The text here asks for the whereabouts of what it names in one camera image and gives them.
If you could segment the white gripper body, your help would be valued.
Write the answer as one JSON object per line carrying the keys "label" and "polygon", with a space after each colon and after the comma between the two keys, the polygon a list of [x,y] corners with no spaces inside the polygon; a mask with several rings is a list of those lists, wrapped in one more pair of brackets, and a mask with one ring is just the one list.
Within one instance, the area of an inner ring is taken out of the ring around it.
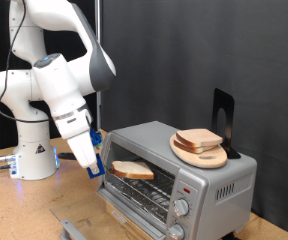
{"label": "white gripper body", "polygon": [[97,159],[90,136],[92,117],[87,108],[76,109],[62,116],[54,117],[56,127],[70,146],[74,156],[83,168],[96,168]]}

